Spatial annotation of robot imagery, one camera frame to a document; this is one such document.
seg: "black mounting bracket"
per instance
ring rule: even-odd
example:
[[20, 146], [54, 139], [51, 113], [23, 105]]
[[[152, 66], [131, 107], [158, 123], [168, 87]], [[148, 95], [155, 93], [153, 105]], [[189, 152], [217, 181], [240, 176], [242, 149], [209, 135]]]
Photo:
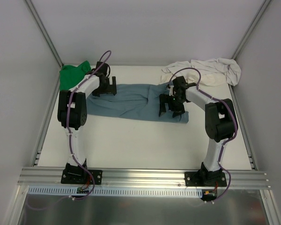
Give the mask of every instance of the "black mounting bracket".
[[[94, 177], [95, 184], [101, 185], [102, 183], [102, 170], [88, 170]], [[79, 166], [70, 165], [69, 163], [66, 164], [65, 169], [62, 172], [61, 176], [61, 183], [62, 184], [86, 184], [89, 180], [88, 173], [84, 171]]]
[[208, 171], [204, 163], [197, 172], [185, 172], [184, 177], [187, 187], [215, 187], [216, 184], [218, 187], [227, 186], [226, 176], [222, 169]]

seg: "crumpled white fabric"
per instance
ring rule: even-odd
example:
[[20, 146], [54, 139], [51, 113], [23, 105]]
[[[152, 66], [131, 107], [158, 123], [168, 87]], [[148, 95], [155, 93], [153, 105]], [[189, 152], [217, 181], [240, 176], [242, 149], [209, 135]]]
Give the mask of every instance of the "crumpled white fabric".
[[[206, 61], [191, 60], [191, 62], [175, 62], [163, 68], [162, 71], [165, 74], [161, 76], [160, 83], [169, 82], [175, 72], [185, 67], [198, 69], [202, 75], [200, 84], [204, 84], [206, 86], [219, 86], [224, 83], [235, 86], [238, 84], [241, 75], [241, 69], [235, 60], [223, 58]], [[183, 70], [176, 74], [176, 76], [184, 76], [188, 83], [196, 83], [199, 79], [198, 72], [192, 69]]]

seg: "aluminum frame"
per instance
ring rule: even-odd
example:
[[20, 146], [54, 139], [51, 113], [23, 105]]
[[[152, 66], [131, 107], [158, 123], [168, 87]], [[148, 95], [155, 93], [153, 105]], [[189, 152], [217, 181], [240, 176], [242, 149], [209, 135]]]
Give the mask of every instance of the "aluminum frame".
[[[62, 167], [24, 167], [18, 184], [69, 186], [60, 183], [63, 169]], [[100, 168], [100, 170], [103, 170], [102, 187], [119, 188], [186, 188], [184, 173], [196, 171], [110, 168]], [[231, 189], [269, 190], [271, 188], [267, 174], [264, 172], [234, 170], [230, 173], [233, 178]]]

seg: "blue towel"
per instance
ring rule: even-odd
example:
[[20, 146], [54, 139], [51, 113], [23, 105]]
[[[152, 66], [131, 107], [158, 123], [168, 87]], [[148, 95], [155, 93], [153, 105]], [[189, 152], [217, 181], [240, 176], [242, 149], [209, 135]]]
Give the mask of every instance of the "blue towel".
[[107, 117], [119, 117], [132, 120], [147, 120], [172, 123], [187, 123], [188, 112], [172, 118], [168, 110], [161, 117], [159, 113], [159, 95], [169, 94], [167, 84], [118, 84], [117, 94], [90, 95], [87, 98], [88, 114]]

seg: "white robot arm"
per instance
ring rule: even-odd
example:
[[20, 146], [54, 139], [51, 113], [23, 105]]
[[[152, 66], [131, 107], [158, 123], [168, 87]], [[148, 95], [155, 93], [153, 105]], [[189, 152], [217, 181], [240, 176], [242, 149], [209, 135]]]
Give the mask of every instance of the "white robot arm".
[[159, 96], [159, 116], [166, 112], [165, 103], [168, 104], [169, 110], [173, 111], [173, 117], [185, 113], [184, 102], [195, 103], [205, 111], [205, 130], [209, 137], [207, 155], [196, 173], [190, 174], [191, 172], [188, 172], [185, 175], [189, 179], [186, 181], [187, 186], [214, 186], [216, 183], [219, 184], [219, 187], [227, 185], [226, 181], [223, 182], [225, 179], [222, 179], [225, 175], [220, 163], [226, 148], [225, 143], [232, 138], [235, 125], [226, 106], [229, 107], [234, 118], [236, 118], [235, 111], [230, 99], [219, 102], [209, 96], [209, 94], [198, 90], [196, 83], [188, 84], [183, 76], [173, 80], [169, 95]]
[[57, 118], [67, 135], [70, 152], [61, 183], [85, 184], [86, 173], [78, 164], [87, 168], [84, 141], [81, 136], [83, 125], [87, 119], [86, 99], [90, 94], [100, 96], [100, 94], [115, 95], [117, 93], [116, 78], [112, 77], [112, 84], [110, 84], [109, 75], [107, 75], [108, 68], [108, 64], [97, 62], [96, 68], [88, 72], [80, 83], [70, 90], [62, 90], [59, 93]]

